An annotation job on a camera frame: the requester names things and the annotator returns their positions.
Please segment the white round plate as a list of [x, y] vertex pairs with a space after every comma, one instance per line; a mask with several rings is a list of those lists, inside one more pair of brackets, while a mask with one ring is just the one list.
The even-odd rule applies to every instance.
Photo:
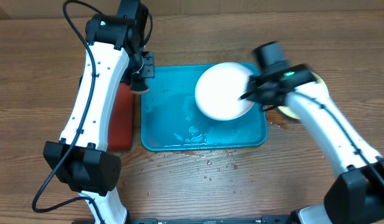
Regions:
[[217, 121], [237, 119], [247, 113], [253, 102], [242, 100], [253, 72], [235, 63], [219, 63], [199, 78], [195, 87], [195, 102], [207, 117]]

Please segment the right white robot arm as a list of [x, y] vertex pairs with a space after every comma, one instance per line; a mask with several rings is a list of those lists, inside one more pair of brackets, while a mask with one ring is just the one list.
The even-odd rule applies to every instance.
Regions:
[[384, 157], [354, 130], [306, 65], [249, 77], [242, 98], [290, 108], [330, 162], [335, 182], [320, 204], [292, 212], [292, 223], [384, 220]]

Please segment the yellow-green round plate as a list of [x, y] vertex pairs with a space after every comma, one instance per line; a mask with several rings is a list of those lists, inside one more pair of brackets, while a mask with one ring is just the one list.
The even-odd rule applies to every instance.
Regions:
[[[321, 84], [321, 85], [324, 87], [326, 93], [329, 94], [328, 87], [327, 87], [327, 85], [325, 84], [324, 80], [323, 80], [319, 75], [317, 75], [316, 73], [312, 72], [312, 74], [316, 77], [317, 82], [318, 82], [319, 84]], [[278, 107], [278, 110], [279, 110], [283, 115], [287, 116], [288, 118], [296, 119], [296, 120], [300, 120], [300, 117], [299, 117], [297, 114], [295, 114], [295, 113], [294, 113], [289, 107], [287, 107], [287, 106], [279, 106], [279, 107]]]

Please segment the red sponge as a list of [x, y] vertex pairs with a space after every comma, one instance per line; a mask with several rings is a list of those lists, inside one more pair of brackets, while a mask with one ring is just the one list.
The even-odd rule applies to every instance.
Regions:
[[131, 92], [136, 95], [142, 95], [149, 92], [149, 87], [145, 79], [134, 80], [130, 84]]

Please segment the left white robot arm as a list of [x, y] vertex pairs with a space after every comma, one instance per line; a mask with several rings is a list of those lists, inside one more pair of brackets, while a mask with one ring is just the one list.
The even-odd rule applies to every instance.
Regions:
[[152, 28], [152, 14], [140, 1], [121, 1], [113, 16], [95, 12], [79, 35], [86, 59], [71, 116], [59, 140], [44, 146], [50, 176], [78, 193], [95, 223], [131, 221], [116, 188], [121, 160], [107, 151], [108, 130], [121, 83], [148, 91], [154, 55], [145, 46]]

